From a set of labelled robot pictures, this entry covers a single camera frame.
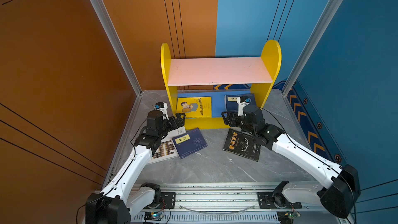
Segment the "navy book bottom yellow label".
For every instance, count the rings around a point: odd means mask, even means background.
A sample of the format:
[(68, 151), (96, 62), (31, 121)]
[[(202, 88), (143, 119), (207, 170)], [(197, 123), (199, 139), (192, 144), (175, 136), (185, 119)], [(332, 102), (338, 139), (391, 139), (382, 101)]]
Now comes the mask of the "navy book bottom yellow label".
[(208, 146), (199, 128), (174, 137), (172, 141), (180, 159), (192, 155)]

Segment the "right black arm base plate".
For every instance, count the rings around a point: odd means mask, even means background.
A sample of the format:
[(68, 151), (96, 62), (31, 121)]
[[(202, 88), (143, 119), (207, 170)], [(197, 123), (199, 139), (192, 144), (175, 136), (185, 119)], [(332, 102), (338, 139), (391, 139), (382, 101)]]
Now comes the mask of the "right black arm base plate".
[(302, 208), (302, 204), (299, 202), (290, 203), (282, 194), (274, 194), (273, 192), (258, 192), (258, 203), (261, 209), (291, 209), (291, 208)]

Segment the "navy book yellow label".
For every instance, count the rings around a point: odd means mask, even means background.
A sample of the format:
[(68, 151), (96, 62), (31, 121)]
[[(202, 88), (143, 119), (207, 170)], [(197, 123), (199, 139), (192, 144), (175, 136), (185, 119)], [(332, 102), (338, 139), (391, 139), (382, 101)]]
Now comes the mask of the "navy book yellow label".
[(227, 112), (239, 112), (241, 103), (254, 104), (256, 105), (256, 99), (254, 94), (241, 94), (241, 95), (226, 95), (225, 96), (226, 111)]
[(180, 159), (192, 155), (208, 146), (199, 128), (174, 137), (172, 141)]

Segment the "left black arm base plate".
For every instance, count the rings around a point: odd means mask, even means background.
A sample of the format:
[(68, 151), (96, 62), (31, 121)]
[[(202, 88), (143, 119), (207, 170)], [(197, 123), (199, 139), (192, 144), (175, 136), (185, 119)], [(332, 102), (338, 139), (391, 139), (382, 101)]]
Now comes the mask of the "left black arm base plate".
[(162, 209), (163, 204), (166, 204), (166, 209), (174, 209), (176, 203), (176, 193), (175, 192), (161, 192), (160, 200), (147, 205), (144, 209)]

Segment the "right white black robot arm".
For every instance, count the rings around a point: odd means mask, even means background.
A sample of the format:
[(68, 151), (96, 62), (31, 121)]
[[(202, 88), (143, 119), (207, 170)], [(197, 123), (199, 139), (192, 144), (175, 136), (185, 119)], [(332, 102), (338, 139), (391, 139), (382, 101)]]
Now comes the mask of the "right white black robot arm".
[(240, 128), (255, 143), (284, 156), (315, 179), (312, 183), (282, 181), (273, 191), (275, 206), (320, 205), (341, 219), (355, 212), (361, 195), (358, 171), (349, 164), (341, 166), (331, 162), (301, 145), (281, 124), (266, 123), (262, 112), (262, 108), (249, 104), (241, 113), (223, 112), (221, 116), (226, 125)]

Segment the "dark book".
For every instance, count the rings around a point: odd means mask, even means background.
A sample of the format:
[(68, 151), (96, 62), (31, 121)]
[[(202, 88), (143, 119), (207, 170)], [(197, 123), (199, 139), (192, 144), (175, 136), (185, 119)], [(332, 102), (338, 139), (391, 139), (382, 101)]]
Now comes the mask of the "dark book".
[(251, 136), (234, 129), (229, 129), (223, 150), (258, 162), (261, 146)]

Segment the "yellow cartoon cover book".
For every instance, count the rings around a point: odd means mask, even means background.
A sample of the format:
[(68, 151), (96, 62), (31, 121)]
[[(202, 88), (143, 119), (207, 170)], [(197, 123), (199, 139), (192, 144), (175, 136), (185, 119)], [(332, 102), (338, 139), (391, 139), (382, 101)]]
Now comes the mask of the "yellow cartoon cover book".
[(211, 118), (211, 97), (178, 98), (176, 113), (185, 114), (187, 118)]

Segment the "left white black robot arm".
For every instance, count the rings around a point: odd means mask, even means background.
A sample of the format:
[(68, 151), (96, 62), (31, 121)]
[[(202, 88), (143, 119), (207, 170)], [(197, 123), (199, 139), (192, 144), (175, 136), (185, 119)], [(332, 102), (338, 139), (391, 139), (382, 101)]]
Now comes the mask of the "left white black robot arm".
[(160, 147), (162, 140), (174, 130), (184, 127), (185, 114), (169, 117), (162, 110), (148, 113), (126, 162), (99, 194), (92, 193), (83, 206), (87, 224), (129, 224), (144, 207), (160, 201), (160, 187), (146, 183), (137, 193), (131, 190), (146, 164)]

